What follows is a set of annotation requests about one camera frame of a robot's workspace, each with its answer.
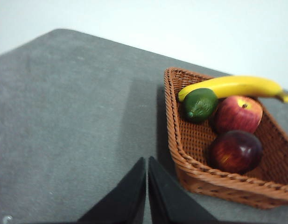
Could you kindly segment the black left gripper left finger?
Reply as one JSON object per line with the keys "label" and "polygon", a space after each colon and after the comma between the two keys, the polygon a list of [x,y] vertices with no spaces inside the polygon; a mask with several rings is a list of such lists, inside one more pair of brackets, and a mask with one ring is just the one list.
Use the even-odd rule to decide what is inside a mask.
{"label": "black left gripper left finger", "polygon": [[146,162],[139,158],[117,186],[88,210],[81,224],[131,224],[146,199]]}

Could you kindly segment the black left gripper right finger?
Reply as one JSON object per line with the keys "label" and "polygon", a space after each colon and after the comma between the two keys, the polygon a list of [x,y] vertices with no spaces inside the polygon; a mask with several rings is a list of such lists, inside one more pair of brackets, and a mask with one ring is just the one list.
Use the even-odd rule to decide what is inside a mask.
{"label": "black left gripper right finger", "polygon": [[154,158],[148,160],[149,196],[157,222],[162,224],[216,224],[218,220],[192,199]]}

